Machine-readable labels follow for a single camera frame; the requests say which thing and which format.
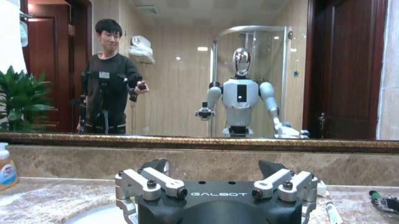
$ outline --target white sink basin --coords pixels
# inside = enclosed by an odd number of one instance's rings
[[[97,207],[78,214],[65,224],[125,224],[124,213],[115,204]]]

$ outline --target ceiling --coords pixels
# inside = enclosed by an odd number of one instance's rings
[[[132,0],[155,5],[159,14],[143,10],[144,20],[161,25],[268,25],[288,0]]]

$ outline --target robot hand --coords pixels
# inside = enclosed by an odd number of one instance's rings
[[[215,116],[215,111],[212,111],[208,108],[208,103],[207,102],[201,103],[201,108],[197,111],[195,111],[195,116],[200,117],[200,119],[203,121],[209,120],[211,116]]]
[[[275,138],[279,139],[308,139],[309,132],[307,130],[295,130],[288,122],[279,124],[276,127]]]

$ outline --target ceiling light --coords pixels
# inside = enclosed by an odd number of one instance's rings
[[[197,47],[199,51],[208,51],[208,47]]]

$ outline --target potted plant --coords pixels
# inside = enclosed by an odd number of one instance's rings
[[[6,73],[0,71],[0,131],[36,132],[42,130],[40,122],[46,118],[49,105],[48,83],[42,73],[36,79],[13,71],[12,66]]]

